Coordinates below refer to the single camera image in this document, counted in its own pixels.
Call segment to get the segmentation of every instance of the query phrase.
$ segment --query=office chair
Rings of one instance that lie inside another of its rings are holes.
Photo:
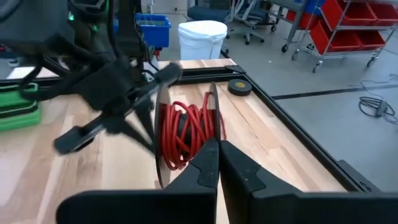
[[[250,44],[251,36],[260,38],[260,42],[264,43],[264,35],[256,31],[256,26],[272,25],[273,23],[264,23],[264,21],[268,21],[269,15],[267,11],[256,8],[257,2],[258,0],[252,0],[250,4],[247,4],[246,0],[240,0],[237,3],[234,18],[241,21],[246,27],[236,27],[231,29],[229,34],[226,36],[227,39],[231,34],[244,34],[246,45]]]
[[[235,0],[207,0],[196,2],[187,11],[187,16],[194,21],[217,21],[222,23],[232,22],[234,19],[234,2]],[[224,53],[228,54],[229,49],[223,43]]]

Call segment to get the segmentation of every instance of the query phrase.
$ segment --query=green case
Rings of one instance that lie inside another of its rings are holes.
[[[0,108],[0,131],[24,128],[41,122],[41,108],[35,102]]]
[[[29,103],[28,100],[21,98],[17,88],[18,85],[0,87],[0,107]],[[38,89],[36,83],[30,83],[25,90],[35,92]]]

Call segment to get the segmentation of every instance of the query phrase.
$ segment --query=concrete floor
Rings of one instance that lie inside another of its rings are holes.
[[[172,23],[170,47],[163,49],[160,59],[178,60],[177,29],[186,17],[181,14],[167,16]],[[296,61],[292,61],[294,44],[288,52],[280,51],[289,30],[290,24],[282,21],[273,34],[269,34],[269,28],[260,30],[265,35],[263,44],[253,38],[250,45],[245,45],[241,35],[232,35],[225,40],[229,45],[229,56],[272,96],[352,88],[349,85],[358,85],[361,80],[384,81],[389,79],[390,73],[398,74],[397,36],[392,38],[371,68],[366,68],[370,56],[325,60],[314,74],[315,57],[302,52]],[[7,65],[0,61],[0,78],[6,77],[9,71]],[[385,97],[398,110],[395,97],[398,88],[374,92]],[[278,103],[335,159],[346,160],[381,190],[397,191],[398,138],[395,136],[398,126],[363,115],[358,109],[360,96],[369,95],[366,92],[340,93],[278,100]]]

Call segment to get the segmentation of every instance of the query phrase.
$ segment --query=white bucket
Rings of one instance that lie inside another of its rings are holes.
[[[216,21],[184,22],[178,26],[180,59],[199,60],[220,57],[227,26]]]

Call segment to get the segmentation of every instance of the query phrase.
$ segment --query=wooden table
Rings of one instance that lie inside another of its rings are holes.
[[[230,59],[182,61],[183,68],[231,65]],[[174,86],[172,101],[202,105],[209,84]],[[220,108],[228,140],[284,181],[303,191],[344,191],[333,176],[255,95],[233,96],[218,83]],[[56,155],[53,140],[92,113],[78,96],[59,96],[42,103],[38,126],[0,133],[0,223],[54,223],[58,204],[91,189],[154,189],[154,158],[134,141],[98,135],[85,150]],[[128,117],[137,123],[134,115]],[[172,173],[172,179],[179,172]],[[218,190],[218,223],[228,223],[222,188]]]

